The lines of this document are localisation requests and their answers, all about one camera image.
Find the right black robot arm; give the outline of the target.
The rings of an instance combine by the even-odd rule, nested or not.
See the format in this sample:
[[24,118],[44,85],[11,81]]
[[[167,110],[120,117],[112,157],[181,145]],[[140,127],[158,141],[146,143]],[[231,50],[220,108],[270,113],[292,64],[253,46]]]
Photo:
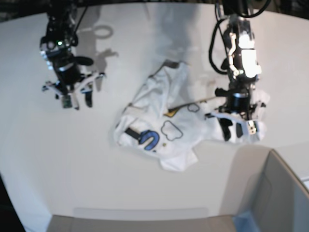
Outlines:
[[47,9],[46,33],[40,40],[40,55],[46,61],[57,80],[46,81],[42,91],[52,91],[55,99],[61,101],[62,108],[79,110],[77,92],[84,94],[87,107],[93,106],[93,85],[102,80],[105,73],[98,71],[82,72],[80,67],[92,66],[90,57],[76,56],[73,47],[79,43],[76,21],[77,2],[75,0],[51,0]]

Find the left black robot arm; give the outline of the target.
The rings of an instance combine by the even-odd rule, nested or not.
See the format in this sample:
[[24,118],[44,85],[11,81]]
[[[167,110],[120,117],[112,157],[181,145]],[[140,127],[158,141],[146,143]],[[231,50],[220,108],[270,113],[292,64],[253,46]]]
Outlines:
[[[214,5],[217,22],[211,36],[209,61],[217,73],[228,77],[229,84],[227,89],[215,90],[215,96],[224,98],[225,102],[207,116],[217,118],[226,142],[233,135],[237,139],[257,141],[265,131],[260,120],[268,96],[255,88],[262,70],[257,62],[254,33],[249,20],[260,15],[269,3],[266,1],[256,13],[249,12],[246,0],[217,0]],[[225,51],[220,68],[212,58],[216,33],[220,33]]]

